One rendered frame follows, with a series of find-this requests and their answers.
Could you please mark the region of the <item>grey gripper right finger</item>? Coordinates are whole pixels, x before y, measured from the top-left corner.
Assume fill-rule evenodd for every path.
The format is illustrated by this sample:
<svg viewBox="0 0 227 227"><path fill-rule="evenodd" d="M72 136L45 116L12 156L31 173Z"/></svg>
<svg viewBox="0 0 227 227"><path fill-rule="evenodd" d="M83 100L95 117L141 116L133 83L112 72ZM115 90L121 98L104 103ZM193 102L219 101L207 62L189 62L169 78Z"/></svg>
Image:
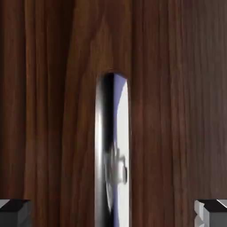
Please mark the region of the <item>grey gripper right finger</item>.
<svg viewBox="0 0 227 227"><path fill-rule="evenodd" d="M195 200L194 227L227 227L227 199Z"/></svg>

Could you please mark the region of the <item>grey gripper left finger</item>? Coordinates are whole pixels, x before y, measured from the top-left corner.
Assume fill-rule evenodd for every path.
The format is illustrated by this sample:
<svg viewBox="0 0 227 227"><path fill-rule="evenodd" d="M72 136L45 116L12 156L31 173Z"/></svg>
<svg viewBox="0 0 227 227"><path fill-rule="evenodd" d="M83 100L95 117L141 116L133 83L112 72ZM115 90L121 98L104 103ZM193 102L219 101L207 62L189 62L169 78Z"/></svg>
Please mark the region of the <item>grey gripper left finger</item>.
<svg viewBox="0 0 227 227"><path fill-rule="evenodd" d="M0 200L0 227L32 227L31 200Z"/></svg>

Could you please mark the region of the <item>dark wood drawer front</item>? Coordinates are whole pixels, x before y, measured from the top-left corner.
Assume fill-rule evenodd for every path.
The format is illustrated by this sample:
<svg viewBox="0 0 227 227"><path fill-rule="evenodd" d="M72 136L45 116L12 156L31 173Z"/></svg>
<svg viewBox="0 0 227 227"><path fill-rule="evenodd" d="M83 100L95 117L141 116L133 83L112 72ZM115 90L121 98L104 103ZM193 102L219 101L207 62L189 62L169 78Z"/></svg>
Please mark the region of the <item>dark wood drawer front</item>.
<svg viewBox="0 0 227 227"><path fill-rule="evenodd" d="M131 226L227 198L227 0L0 0L0 199L94 227L97 79L129 81Z"/></svg>

